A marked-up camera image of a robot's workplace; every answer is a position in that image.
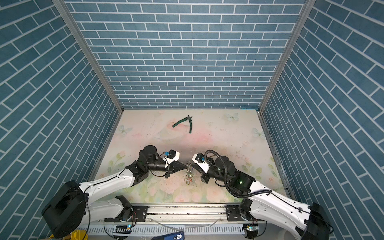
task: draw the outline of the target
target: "plier jaw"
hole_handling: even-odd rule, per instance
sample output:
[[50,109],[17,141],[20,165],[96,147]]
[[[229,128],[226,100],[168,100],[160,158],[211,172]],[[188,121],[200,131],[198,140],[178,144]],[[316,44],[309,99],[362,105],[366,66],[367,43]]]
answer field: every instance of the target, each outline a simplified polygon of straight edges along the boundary
[[189,133],[192,133],[192,116],[187,116],[181,120],[179,120],[177,123],[173,124],[172,127],[176,127],[179,123],[182,123],[184,121],[189,120]]

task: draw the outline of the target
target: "diagonal cutters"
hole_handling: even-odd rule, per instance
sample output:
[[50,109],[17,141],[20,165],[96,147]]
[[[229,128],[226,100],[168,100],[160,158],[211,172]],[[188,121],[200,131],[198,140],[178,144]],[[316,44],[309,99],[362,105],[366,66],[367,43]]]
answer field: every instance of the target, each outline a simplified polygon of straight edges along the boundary
[[177,123],[173,124],[172,127],[176,127],[179,123],[189,120],[189,133],[192,133],[192,116],[187,116],[186,118],[181,119]]

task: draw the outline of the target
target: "pliers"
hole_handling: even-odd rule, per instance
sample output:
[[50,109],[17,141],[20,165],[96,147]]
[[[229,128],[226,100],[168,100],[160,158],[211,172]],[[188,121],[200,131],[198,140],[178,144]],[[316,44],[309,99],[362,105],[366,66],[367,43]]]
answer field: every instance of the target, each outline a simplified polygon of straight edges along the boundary
[[177,123],[173,124],[172,127],[176,127],[179,123],[189,120],[189,133],[192,133],[192,116],[187,116],[186,118],[181,119]]

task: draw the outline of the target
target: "brick wallpaper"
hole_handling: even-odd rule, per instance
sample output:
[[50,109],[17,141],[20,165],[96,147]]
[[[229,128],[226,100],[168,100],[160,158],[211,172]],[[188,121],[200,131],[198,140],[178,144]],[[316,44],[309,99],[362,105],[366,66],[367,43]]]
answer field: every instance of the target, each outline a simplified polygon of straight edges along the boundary
[[125,108],[257,108],[304,0],[66,1]]
[[0,0],[0,239],[41,239],[41,209],[88,178],[117,110],[51,0]]
[[384,2],[317,0],[265,109],[298,200],[384,239]]

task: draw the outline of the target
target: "floral tabletop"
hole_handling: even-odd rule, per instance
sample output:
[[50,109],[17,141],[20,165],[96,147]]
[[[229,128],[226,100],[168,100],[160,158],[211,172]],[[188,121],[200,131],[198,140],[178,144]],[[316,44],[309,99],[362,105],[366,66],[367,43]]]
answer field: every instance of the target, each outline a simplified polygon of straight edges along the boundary
[[[191,134],[189,121],[172,127],[187,115],[192,116]],[[255,110],[125,110],[96,179],[121,171],[137,160],[139,151],[146,145],[157,147],[159,154],[170,149],[178,151],[182,163],[191,162],[195,153],[213,149],[227,156],[238,170],[285,195]],[[193,170],[191,183],[187,184],[185,177],[185,170],[171,174],[167,179],[149,173],[149,177],[138,185],[121,189],[101,200],[124,195],[131,203],[241,201],[213,180],[203,183],[196,170]]]

